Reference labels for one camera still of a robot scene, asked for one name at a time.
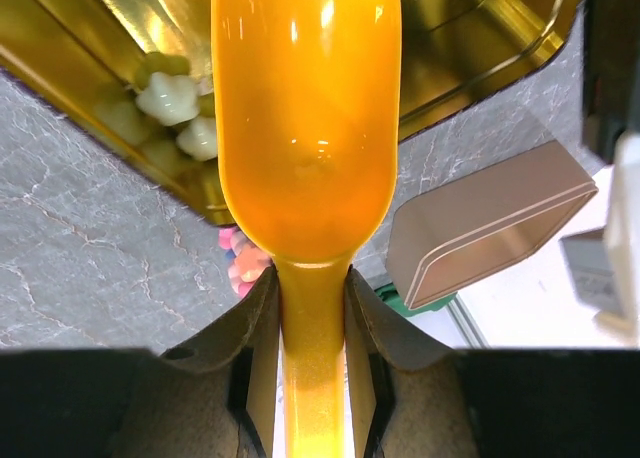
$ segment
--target marble surface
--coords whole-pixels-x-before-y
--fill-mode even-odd
[[[581,149],[581,28],[551,65],[399,148],[393,204],[356,267],[376,287],[409,198],[553,138]],[[147,346],[236,298],[215,230],[0,74],[0,347]]]

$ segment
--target brown tin box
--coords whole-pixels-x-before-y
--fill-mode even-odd
[[[402,205],[387,270],[407,307],[427,305],[531,256],[597,191],[546,143]]]

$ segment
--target gold tray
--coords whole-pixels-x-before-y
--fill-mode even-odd
[[[580,0],[402,0],[400,140],[538,70]],[[145,53],[189,58],[211,83],[210,0],[0,0],[0,65],[217,225],[233,223],[215,160],[140,113],[130,86]]]

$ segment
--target colorful candy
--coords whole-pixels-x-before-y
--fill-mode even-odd
[[[218,231],[218,245],[229,261],[227,275],[233,291],[243,299],[260,275],[271,265],[271,258],[252,243],[237,226]]]

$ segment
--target white flower-shaped candy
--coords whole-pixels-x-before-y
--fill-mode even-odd
[[[164,126],[173,126],[198,116],[198,92],[193,79],[160,71],[151,74],[149,86],[136,97],[136,105]]]
[[[215,118],[197,117],[178,135],[178,146],[198,161],[218,156]]]

